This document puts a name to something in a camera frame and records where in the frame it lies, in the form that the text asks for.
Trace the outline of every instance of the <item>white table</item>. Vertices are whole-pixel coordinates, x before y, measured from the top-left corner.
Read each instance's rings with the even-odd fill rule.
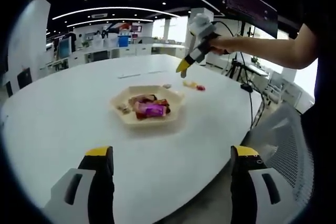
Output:
[[[156,222],[198,194],[247,133],[249,96],[240,83],[197,65],[186,80],[206,91],[184,87],[175,73],[179,62],[168,55],[98,61],[42,78],[9,98],[1,113],[4,145],[32,202],[43,207],[51,187],[87,150],[106,145],[114,148],[116,223]],[[134,131],[109,111],[109,100],[124,88],[165,83],[185,94],[178,126]],[[261,97],[251,95],[255,117]]]

